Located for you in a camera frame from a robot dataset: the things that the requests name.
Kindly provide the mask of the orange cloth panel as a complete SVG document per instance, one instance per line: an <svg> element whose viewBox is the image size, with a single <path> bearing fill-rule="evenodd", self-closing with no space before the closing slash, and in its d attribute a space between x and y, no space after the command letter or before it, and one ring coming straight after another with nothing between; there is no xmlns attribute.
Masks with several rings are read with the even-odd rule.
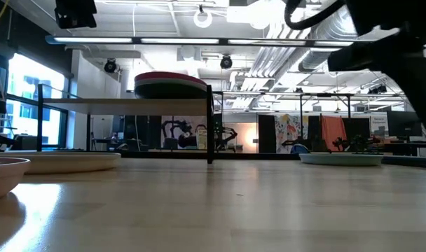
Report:
<svg viewBox="0 0 426 252"><path fill-rule="evenodd" d="M333 145L337 138L347 139L345 125L341 117L321 116L322 138L325 141L327 148L331 151L338 151L338 148Z"/></svg>

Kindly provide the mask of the magenta plate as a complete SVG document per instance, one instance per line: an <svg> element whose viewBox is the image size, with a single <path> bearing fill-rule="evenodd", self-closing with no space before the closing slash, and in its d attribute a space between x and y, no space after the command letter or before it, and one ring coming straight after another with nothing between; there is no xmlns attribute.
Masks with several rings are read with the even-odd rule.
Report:
<svg viewBox="0 0 426 252"><path fill-rule="evenodd" d="M152 71L152 72L141 73L141 74L136 75L134 77L134 82L136 82L138 80L142 80L142 79L147 79L147 78L176 78L176 79L197 81L199 83L204 82L204 81L200 80L199 78L188 76L186 74L175 73L175 72L167 72L167 71Z"/></svg>

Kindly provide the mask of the round white ceiling lamp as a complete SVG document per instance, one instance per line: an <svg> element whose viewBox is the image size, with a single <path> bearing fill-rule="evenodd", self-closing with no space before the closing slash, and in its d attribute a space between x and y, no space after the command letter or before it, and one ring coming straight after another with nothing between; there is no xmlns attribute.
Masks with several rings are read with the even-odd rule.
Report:
<svg viewBox="0 0 426 252"><path fill-rule="evenodd" d="M213 21L212 13L205 9L203 5L199 5L193 16L194 24L202 29L208 28Z"/></svg>

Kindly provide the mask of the floral print panel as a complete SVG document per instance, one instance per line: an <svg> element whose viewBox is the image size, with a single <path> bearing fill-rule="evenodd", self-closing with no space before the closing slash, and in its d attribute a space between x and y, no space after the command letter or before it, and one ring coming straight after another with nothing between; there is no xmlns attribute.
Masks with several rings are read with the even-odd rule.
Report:
<svg viewBox="0 0 426 252"><path fill-rule="evenodd" d="M301 119L299 115L275 116L276 153L290 153L291 146L282 144L295 141L301 136Z"/></svg>

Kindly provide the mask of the black aluminium rig frame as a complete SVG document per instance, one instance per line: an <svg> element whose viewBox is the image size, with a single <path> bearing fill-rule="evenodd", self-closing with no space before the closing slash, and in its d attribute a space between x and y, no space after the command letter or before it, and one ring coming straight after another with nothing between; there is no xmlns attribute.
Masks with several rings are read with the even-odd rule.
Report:
<svg viewBox="0 0 426 252"><path fill-rule="evenodd" d="M200 151L182 152L132 152L119 151L123 158L163 158L163 159L207 159L207 153ZM298 154L275 153L214 153L214 160L301 160ZM384 156L384 165L400 165L426 168L426 157Z"/></svg>

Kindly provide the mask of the long light bar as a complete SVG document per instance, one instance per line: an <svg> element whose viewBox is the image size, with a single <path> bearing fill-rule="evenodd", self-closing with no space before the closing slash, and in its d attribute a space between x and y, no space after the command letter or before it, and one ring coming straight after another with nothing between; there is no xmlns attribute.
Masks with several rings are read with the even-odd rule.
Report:
<svg viewBox="0 0 426 252"><path fill-rule="evenodd" d="M343 48L364 40L308 40L269 38L182 38L182 37L82 37L46 36L48 44L106 44L106 45L192 45L192 46L255 46Z"/></svg>

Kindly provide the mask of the light green plate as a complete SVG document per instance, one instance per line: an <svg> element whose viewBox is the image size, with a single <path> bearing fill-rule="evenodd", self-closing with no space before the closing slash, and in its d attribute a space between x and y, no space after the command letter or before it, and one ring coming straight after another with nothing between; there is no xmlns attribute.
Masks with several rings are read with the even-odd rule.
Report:
<svg viewBox="0 0 426 252"><path fill-rule="evenodd" d="M372 167L381 164L382 155L369 154L333 154L333 153L300 153L302 163L310 165L330 165L346 167Z"/></svg>

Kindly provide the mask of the large glass window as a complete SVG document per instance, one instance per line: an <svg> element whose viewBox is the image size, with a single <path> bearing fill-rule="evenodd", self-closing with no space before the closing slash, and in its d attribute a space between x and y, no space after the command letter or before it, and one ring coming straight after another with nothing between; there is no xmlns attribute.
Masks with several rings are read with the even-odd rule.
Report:
<svg viewBox="0 0 426 252"><path fill-rule="evenodd" d="M0 57L0 99L6 112L0 115L0 134L10 139L17 135L37 135L39 92L44 98L60 98L68 90L68 79L24 55Z"/></svg>

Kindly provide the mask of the brown plate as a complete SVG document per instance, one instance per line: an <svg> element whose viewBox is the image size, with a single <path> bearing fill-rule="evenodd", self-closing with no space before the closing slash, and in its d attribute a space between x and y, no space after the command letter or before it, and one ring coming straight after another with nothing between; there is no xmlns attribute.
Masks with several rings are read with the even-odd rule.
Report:
<svg viewBox="0 0 426 252"><path fill-rule="evenodd" d="M28 159L0 156L0 198L18 185L30 164Z"/></svg>

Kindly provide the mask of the black divider panel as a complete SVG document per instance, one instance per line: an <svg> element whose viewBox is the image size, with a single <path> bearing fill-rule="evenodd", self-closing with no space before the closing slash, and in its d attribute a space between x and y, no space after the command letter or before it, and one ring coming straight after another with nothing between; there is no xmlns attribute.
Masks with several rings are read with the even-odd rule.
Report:
<svg viewBox="0 0 426 252"><path fill-rule="evenodd" d="M258 138L260 153L276 153L275 117L258 115Z"/></svg>

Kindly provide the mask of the black background monitor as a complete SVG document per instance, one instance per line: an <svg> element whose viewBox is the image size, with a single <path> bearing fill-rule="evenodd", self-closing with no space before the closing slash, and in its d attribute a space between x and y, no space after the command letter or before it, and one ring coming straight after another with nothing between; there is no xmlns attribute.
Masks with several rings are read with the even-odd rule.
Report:
<svg viewBox="0 0 426 252"><path fill-rule="evenodd" d="M387 123L391 137L422 136L422 123L415 112L388 111Z"/></svg>

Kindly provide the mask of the dark grey plate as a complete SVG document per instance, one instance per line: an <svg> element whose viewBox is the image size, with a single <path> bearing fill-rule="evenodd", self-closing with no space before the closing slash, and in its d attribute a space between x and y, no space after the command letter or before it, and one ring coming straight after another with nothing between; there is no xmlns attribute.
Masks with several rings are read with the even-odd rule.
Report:
<svg viewBox="0 0 426 252"><path fill-rule="evenodd" d="M134 89L138 99L205 99L202 88L176 83L152 83L138 85Z"/></svg>

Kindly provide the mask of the blue chair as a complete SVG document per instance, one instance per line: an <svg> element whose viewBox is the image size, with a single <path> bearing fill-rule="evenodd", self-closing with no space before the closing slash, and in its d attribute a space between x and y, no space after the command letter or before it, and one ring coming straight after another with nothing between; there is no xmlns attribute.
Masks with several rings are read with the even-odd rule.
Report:
<svg viewBox="0 0 426 252"><path fill-rule="evenodd" d="M301 153L309 153L309 149L303 144L296 143L291 147L291 154L301 154Z"/></svg>

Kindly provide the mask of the silver air duct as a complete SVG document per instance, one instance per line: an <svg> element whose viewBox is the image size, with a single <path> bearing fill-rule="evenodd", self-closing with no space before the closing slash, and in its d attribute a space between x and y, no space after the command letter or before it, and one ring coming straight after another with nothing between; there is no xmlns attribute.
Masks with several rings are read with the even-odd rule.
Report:
<svg viewBox="0 0 426 252"><path fill-rule="evenodd" d="M312 40L354 40L357 37L358 34L346 6L316 25L307 36ZM329 54L330 52L316 51L315 48L311 48L298 65L298 69L313 72L327 61Z"/></svg>

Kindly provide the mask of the grey beige plate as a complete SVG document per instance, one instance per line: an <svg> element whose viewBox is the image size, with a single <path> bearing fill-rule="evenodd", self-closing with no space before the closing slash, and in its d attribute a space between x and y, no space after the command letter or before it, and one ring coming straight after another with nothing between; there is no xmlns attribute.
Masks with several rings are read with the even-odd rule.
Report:
<svg viewBox="0 0 426 252"><path fill-rule="evenodd" d="M30 168L26 174L97 172L113 169L121 162L121 154L112 152L0 152L0 157L30 160Z"/></svg>

